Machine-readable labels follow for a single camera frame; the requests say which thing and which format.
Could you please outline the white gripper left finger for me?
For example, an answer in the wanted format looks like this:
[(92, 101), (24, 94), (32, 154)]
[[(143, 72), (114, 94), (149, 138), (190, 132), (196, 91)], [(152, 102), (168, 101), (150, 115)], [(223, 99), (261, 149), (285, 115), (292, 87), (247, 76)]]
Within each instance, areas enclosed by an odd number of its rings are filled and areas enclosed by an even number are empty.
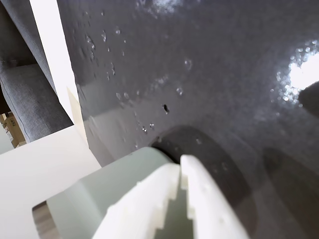
[(107, 209), (94, 239), (153, 239), (164, 228), (170, 200), (177, 196), (180, 166), (168, 163), (137, 182)]

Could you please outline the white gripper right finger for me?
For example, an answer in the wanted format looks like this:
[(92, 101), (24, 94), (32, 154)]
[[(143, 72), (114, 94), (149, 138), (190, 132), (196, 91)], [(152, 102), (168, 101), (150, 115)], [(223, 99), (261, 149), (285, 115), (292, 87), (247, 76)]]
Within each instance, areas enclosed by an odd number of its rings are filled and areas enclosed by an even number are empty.
[(248, 239), (249, 235), (217, 183), (193, 155), (180, 157), (181, 189), (195, 239)]

